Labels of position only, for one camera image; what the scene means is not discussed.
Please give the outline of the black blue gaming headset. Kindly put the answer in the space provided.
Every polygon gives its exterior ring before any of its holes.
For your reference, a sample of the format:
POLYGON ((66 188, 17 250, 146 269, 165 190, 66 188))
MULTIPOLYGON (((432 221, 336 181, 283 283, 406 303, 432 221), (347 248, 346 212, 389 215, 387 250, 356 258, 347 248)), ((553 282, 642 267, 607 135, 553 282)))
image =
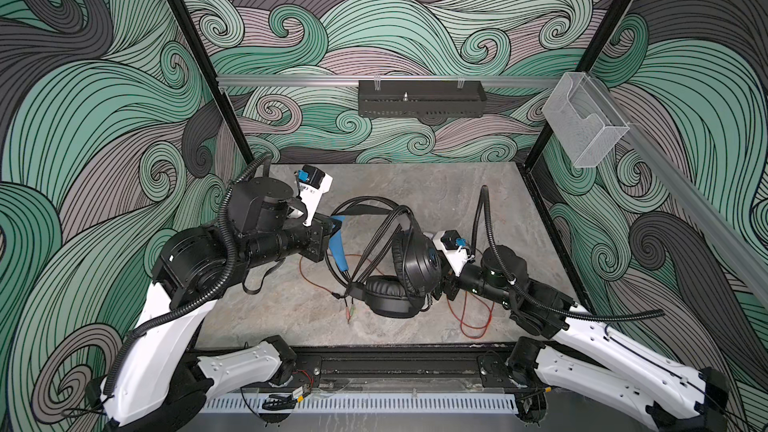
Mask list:
POLYGON ((441 259, 410 207, 385 197, 358 196, 337 206, 331 218, 334 228, 325 265, 342 286, 338 298, 359 301, 374 314, 394 319, 413 318, 431 308, 442 280, 441 259), (350 265, 342 225, 363 216, 379 216, 382 221, 350 265))

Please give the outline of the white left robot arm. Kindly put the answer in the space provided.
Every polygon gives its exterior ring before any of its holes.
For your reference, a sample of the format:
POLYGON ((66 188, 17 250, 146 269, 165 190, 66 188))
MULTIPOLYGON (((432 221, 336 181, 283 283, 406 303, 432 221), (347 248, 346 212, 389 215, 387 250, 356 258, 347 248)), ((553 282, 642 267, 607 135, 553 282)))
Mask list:
POLYGON ((284 387, 297 355, 278 335, 228 353, 194 354, 189 347, 227 290, 261 265, 271 272, 299 255, 326 257, 337 220, 318 213, 333 183, 305 165, 290 185, 270 176, 262 154, 225 189, 213 222, 173 235, 153 266, 136 327, 89 399, 108 431, 177 431, 214 398, 251 384, 284 387))

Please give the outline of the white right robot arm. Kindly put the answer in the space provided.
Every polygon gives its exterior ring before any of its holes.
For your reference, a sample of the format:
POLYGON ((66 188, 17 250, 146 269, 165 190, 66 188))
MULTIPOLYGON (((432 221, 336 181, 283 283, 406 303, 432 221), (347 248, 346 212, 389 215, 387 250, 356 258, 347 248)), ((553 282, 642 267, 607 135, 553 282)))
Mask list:
POLYGON ((527 332, 506 360, 512 382, 522 387, 515 401, 520 418, 535 422, 548 388, 576 392, 653 431, 725 431, 729 386, 717 370, 696 370, 662 356, 617 331, 616 316, 596 316, 569 295, 529 277, 527 263, 495 241, 490 195, 480 191, 473 231, 488 246, 476 251, 475 237, 455 230, 432 235, 449 298, 466 291, 501 305, 527 332))

